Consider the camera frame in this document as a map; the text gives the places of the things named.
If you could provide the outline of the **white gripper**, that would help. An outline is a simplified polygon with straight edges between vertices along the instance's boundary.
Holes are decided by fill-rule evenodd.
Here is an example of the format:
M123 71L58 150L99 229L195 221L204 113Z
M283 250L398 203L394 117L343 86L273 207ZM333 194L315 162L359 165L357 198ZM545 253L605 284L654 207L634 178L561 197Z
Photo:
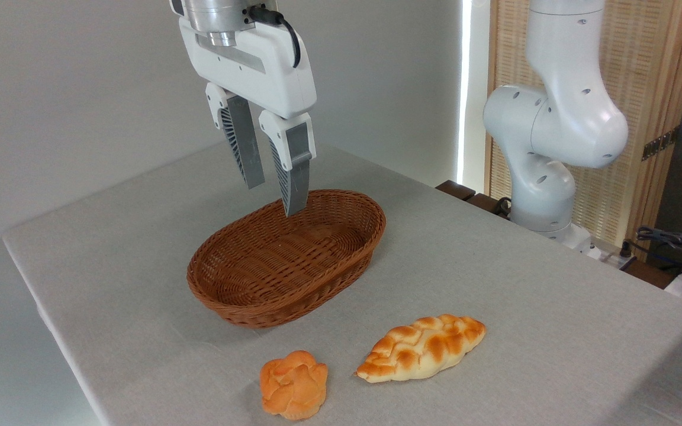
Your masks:
M265 108L258 121L270 140L286 216L303 210L310 161L317 157L306 113L317 94L306 53L294 68L290 34L260 22L236 32L232 47L212 46L184 17L179 29L197 75L208 81L205 93L215 127L224 132L245 184L252 189L265 183L249 100Z

